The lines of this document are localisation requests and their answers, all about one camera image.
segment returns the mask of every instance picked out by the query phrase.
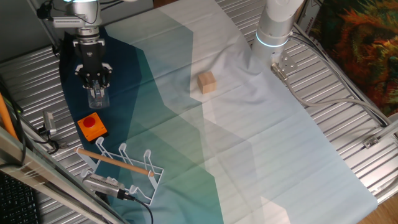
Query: wooden block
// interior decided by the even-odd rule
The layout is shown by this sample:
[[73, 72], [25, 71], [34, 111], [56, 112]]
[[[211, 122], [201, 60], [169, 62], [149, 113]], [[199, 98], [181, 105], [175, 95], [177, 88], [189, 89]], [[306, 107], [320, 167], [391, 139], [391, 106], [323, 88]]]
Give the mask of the wooden block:
[[217, 81], [212, 72], [202, 73], [198, 76], [198, 86], [202, 94], [206, 94], [217, 89]]

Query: red button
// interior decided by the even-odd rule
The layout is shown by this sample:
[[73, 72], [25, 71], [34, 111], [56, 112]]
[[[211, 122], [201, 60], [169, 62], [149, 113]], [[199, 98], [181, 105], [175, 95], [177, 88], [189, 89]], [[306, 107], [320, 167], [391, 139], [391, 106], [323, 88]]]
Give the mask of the red button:
[[95, 119], [92, 118], [92, 117], [88, 117], [88, 118], [86, 118], [86, 119], [83, 121], [83, 125], [84, 125], [86, 128], [92, 128], [92, 127], [94, 126], [94, 124], [95, 124]]

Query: colorful rug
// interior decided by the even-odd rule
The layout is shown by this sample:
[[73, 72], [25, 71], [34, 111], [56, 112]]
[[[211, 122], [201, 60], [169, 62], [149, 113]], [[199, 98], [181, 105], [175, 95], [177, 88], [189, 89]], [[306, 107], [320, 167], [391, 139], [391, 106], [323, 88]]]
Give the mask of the colorful rug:
[[310, 36], [386, 116], [398, 112], [398, 1], [325, 1]]

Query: floor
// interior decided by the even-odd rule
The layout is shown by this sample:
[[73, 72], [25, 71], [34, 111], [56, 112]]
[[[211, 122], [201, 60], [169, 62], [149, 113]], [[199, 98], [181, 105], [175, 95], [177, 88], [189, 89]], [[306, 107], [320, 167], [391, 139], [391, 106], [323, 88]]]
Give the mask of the floor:
[[[161, 7], [177, 0], [154, 0], [154, 7]], [[378, 206], [359, 224], [398, 224], [398, 195]]]

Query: fabric cloth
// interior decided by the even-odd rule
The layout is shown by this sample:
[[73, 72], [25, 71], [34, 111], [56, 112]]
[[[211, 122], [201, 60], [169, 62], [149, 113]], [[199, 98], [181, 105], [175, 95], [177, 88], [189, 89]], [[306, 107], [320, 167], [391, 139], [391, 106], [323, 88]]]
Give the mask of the fabric cloth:
[[[109, 132], [104, 146], [117, 154], [126, 142], [137, 160], [150, 149], [164, 168], [154, 223], [356, 223], [377, 207], [214, 1], [181, 0], [105, 29], [104, 62], [114, 71], [111, 106], [96, 110]], [[77, 62], [66, 53], [61, 61], [78, 121], [94, 111], [73, 74]], [[202, 95], [197, 75], [207, 71], [218, 87]], [[105, 163], [96, 173], [150, 193], [143, 175]], [[131, 223], [150, 223], [139, 204], [111, 206]]]

